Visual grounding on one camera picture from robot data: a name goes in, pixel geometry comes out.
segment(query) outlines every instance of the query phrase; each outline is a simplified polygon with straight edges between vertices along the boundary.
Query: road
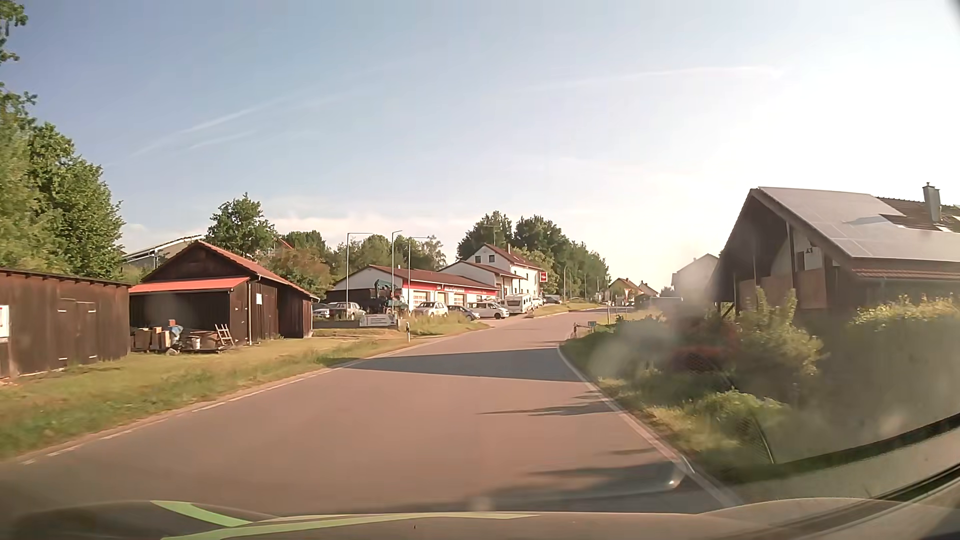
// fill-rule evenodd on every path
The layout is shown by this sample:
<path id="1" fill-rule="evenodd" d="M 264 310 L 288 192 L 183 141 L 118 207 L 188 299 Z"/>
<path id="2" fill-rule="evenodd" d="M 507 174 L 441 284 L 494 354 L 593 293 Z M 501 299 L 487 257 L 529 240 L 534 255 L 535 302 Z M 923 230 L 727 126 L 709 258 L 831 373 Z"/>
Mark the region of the road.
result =
<path id="1" fill-rule="evenodd" d="M 8 462 L 0 508 L 132 499 L 278 515 L 719 507 L 559 356 L 573 324 L 600 315 L 497 321 Z"/>

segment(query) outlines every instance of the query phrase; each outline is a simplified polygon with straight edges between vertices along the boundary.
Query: lamp post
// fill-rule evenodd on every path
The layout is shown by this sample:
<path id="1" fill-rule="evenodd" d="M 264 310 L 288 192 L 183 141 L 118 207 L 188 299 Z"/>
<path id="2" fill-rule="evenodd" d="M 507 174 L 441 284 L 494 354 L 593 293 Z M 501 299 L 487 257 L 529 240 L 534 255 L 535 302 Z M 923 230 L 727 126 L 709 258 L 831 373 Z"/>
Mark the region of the lamp post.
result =
<path id="1" fill-rule="evenodd" d="M 394 234 L 402 233 L 403 229 L 398 229 L 390 233 L 390 303 L 389 306 L 394 306 Z"/>
<path id="2" fill-rule="evenodd" d="M 372 234 L 372 233 L 347 233 L 347 290 L 344 291 L 344 303 L 347 304 L 347 313 L 350 313 L 350 235 L 351 234 Z"/>
<path id="3" fill-rule="evenodd" d="M 410 303 L 410 254 L 413 248 L 413 241 L 417 240 L 429 240 L 430 236 L 407 236 L 407 309 L 410 309 L 412 304 Z"/>

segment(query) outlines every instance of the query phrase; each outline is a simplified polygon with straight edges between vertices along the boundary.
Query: car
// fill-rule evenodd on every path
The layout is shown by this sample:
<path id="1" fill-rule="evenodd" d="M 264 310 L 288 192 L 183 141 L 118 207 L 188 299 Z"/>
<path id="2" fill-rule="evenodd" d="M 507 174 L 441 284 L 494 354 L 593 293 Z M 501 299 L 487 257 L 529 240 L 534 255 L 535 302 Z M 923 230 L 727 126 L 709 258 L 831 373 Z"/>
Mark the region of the car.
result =
<path id="1" fill-rule="evenodd" d="M 493 301 L 471 302 L 467 304 L 467 308 L 470 311 L 476 311 L 485 319 L 503 319 L 510 316 L 510 311 Z"/>
<path id="2" fill-rule="evenodd" d="M 450 313 L 462 313 L 470 321 L 475 321 L 480 318 L 480 313 L 463 306 L 447 306 L 446 308 Z"/>
<path id="3" fill-rule="evenodd" d="M 322 317 L 324 319 L 330 318 L 330 306 L 327 304 L 314 304 L 313 316 Z"/>
<path id="4" fill-rule="evenodd" d="M 443 302 L 421 302 L 414 307 L 414 315 L 418 317 L 446 316 L 448 310 Z"/>
<path id="5" fill-rule="evenodd" d="M 330 304 L 328 309 L 330 318 L 338 320 L 356 321 L 367 314 L 356 302 L 335 302 Z"/>

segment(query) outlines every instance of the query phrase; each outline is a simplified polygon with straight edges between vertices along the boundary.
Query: dark wooden barn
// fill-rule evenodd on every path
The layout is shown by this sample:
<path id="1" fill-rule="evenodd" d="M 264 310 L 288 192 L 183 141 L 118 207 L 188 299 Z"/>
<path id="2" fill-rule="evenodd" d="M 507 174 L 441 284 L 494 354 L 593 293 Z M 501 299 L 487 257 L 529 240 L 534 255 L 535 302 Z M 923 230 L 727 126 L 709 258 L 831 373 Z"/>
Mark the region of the dark wooden barn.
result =
<path id="1" fill-rule="evenodd" d="M 248 258 L 196 241 L 131 288 L 130 324 L 194 330 L 227 325 L 238 343 L 307 337 L 318 300 Z"/>
<path id="2" fill-rule="evenodd" d="M 0 378 L 125 356 L 129 287 L 0 268 Z"/>

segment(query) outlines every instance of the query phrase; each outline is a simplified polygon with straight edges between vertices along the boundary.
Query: red awning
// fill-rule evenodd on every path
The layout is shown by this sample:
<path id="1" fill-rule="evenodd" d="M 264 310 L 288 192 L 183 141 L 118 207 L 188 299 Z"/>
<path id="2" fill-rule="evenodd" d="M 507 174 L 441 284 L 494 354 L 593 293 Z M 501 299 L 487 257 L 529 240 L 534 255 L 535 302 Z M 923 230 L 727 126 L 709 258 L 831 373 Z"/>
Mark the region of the red awning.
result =
<path id="1" fill-rule="evenodd" d="M 192 290 L 229 290 L 248 278 L 213 278 L 178 282 L 146 282 L 130 287 L 130 294 L 147 292 L 186 292 Z"/>

